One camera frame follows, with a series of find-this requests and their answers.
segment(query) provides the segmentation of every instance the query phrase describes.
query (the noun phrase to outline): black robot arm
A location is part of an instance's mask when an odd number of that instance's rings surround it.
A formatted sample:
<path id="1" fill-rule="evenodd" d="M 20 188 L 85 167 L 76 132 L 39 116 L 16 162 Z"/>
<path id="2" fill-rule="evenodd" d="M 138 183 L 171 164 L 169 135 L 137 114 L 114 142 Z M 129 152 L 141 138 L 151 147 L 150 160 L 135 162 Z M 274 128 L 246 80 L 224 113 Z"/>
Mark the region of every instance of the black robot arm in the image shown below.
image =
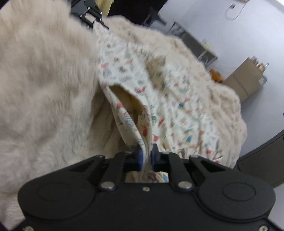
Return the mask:
<path id="1" fill-rule="evenodd" d="M 276 231 L 275 194 L 264 181 L 199 156 L 180 159 L 153 145 L 154 171 L 168 183 L 125 183 L 142 151 L 94 156 L 34 179 L 19 191 L 25 221 L 14 231 Z"/>

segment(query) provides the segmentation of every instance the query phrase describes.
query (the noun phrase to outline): patterned cloth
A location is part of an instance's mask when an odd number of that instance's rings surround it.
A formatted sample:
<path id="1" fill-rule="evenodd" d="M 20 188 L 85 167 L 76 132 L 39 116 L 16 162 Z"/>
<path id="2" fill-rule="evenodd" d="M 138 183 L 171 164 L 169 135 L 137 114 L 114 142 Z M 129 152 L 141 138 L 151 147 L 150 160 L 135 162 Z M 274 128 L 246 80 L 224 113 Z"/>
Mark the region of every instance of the patterned cloth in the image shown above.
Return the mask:
<path id="1" fill-rule="evenodd" d="M 159 151 L 172 151 L 181 158 L 200 155 L 215 162 L 222 147 L 214 124 L 191 75 L 179 64 L 166 62 L 162 54 L 118 38 L 95 23 L 101 47 L 99 83 L 111 104 L 126 145 L 143 150 L 143 171 L 135 181 L 165 182 L 167 174 L 150 166 L 153 143 Z"/>

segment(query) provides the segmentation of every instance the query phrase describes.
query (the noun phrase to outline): fluffy beige blanket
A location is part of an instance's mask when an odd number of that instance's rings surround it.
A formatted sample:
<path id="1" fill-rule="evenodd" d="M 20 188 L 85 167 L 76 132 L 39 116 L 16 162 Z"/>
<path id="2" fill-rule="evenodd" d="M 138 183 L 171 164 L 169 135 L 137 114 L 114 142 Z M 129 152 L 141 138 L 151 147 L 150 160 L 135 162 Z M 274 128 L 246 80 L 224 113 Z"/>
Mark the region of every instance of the fluffy beige blanket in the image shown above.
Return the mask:
<path id="1" fill-rule="evenodd" d="M 8 229 L 23 219 L 16 196 L 25 182 L 125 148 L 97 85 L 96 36 L 69 12 L 51 0 L 11 0 L 0 11 L 0 220 Z M 227 153 L 222 164 L 233 167 L 247 132 L 238 96 L 213 83 L 179 39 L 123 18 L 105 22 L 193 72 Z"/>

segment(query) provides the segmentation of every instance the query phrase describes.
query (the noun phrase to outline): screw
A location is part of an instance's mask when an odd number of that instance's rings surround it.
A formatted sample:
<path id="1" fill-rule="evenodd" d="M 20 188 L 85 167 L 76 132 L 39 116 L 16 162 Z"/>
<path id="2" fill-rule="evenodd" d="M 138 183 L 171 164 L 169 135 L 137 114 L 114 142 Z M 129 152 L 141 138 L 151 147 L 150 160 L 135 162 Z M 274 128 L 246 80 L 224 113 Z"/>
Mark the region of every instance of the screw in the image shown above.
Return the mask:
<path id="1" fill-rule="evenodd" d="M 145 191 L 145 192 L 149 192 L 150 191 L 150 187 L 147 187 L 147 186 L 143 187 L 142 190 Z"/>
<path id="2" fill-rule="evenodd" d="M 262 225 L 259 227 L 258 231 L 268 231 L 268 227 L 266 225 Z"/>
<path id="3" fill-rule="evenodd" d="M 101 188 L 103 189 L 113 189 L 115 187 L 115 183 L 111 182 L 111 181 L 105 181 L 103 183 L 101 183 Z"/>
<path id="4" fill-rule="evenodd" d="M 23 228 L 23 231 L 34 231 L 34 228 L 28 225 L 25 228 Z"/>
<path id="5" fill-rule="evenodd" d="M 181 189 L 190 189 L 192 187 L 192 183 L 188 181 L 181 181 L 178 183 L 178 187 Z"/>

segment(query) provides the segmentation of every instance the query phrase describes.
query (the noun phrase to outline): yellow cloth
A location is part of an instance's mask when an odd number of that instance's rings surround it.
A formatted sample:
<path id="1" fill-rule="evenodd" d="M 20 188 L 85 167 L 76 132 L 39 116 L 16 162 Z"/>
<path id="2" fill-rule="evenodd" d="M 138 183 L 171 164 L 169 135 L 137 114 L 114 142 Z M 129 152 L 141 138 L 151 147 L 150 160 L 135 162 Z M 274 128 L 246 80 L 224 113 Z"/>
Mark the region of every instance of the yellow cloth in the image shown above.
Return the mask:
<path id="1" fill-rule="evenodd" d="M 111 4 L 113 4 L 114 0 L 95 0 L 96 5 L 103 12 L 103 15 L 107 16 L 109 13 L 109 9 Z"/>

